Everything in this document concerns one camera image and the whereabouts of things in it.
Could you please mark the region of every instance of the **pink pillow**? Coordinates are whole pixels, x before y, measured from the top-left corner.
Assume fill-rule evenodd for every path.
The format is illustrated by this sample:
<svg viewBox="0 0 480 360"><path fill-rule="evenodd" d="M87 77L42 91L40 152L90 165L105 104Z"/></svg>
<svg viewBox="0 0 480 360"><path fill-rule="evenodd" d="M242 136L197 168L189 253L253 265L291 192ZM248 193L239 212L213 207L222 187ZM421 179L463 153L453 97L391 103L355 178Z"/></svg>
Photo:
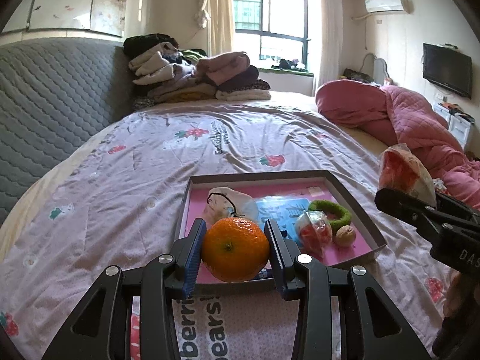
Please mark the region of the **pink pillow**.
<svg viewBox="0 0 480 360"><path fill-rule="evenodd" d="M387 117L385 92L357 81L330 81L317 91L315 101L319 114L343 127L355 128Z"/></svg>
<svg viewBox="0 0 480 360"><path fill-rule="evenodd" d="M362 124L359 128L387 146L393 146L398 143L397 135L390 119L372 120Z"/></svg>

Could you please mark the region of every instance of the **orange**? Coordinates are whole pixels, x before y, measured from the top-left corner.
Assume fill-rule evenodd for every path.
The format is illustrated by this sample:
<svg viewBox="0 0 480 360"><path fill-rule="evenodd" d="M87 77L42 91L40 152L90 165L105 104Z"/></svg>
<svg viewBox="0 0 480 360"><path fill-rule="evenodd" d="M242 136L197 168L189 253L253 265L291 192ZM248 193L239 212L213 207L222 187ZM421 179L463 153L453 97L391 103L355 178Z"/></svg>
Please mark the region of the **orange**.
<svg viewBox="0 0 480 360"><path fill-rule="evenodd" d="M223 218L207 230L202 261L217 279L240 282L253 279L268 262L270 245L255 223Z"/></svg>

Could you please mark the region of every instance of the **bed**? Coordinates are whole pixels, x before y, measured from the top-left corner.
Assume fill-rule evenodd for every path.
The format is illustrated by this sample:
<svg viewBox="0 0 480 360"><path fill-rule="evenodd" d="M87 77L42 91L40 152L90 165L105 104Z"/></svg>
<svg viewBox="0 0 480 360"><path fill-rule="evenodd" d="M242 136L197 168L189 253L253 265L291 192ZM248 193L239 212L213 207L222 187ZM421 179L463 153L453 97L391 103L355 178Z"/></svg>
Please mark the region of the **bed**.
<svg viewBox="0 0 480 360"><path fill-rule="evenodd" d="M218 130L219 144L211 139ZM0 229L0 316L16 327L11 340L27 360L40 359L105 267L131 269L167 252L190 176L326 169L387 240L367 269L431 352L452 271L431 258L429 243L412 227L376 210L385 148L364 132L330 123L316 112L314 98L297 93L272 92L272 100L247 103L161 104L125 117L37 181ZM265 155L278 160L265 164ZM193 350L180 323L187 307L196 320L198 358L220 351L229 359L290 358L297 303L276 292L216 299L224 334L214 346L208 300L174 304L183 357ZM337 331L335 316L333 326ZM333 351L339 358L338 334Z"/></svg>

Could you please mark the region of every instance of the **green ring toy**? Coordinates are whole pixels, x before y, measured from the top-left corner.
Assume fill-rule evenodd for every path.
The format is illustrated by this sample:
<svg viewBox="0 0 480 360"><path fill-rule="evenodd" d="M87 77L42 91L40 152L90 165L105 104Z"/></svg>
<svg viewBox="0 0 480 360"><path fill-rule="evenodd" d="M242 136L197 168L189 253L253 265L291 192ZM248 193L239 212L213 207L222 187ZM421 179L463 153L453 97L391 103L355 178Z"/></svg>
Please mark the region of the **green ring toy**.
<svg viewBox="0 0 480 360"><path fill-rule="evenodd" d="M330 200L313 200L308 205L308 211L323 211L325 214L335 215L338 219L328 220L334 235L339 228L352 223L352 214L350 211Z"/></svg>

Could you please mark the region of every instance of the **blue gripper pad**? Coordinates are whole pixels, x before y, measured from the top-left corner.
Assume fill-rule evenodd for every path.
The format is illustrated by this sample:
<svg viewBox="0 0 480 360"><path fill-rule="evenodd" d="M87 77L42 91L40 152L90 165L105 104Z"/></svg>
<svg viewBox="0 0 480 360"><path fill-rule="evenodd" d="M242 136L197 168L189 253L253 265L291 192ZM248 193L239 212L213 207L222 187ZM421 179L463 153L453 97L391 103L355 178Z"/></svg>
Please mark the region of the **blue gripper pad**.
<svg viewBox="0 0 480 360"><path fill-rule="evenodd" d="M178 268L183 275L182 295L184 299L188 298L194 290L197 280L198 269L200 267L200 252L202 250L202 241L207 230L207 225L203 219L197 218L191 226L190 233L183 240L184 246L177 260Z"/></svg>

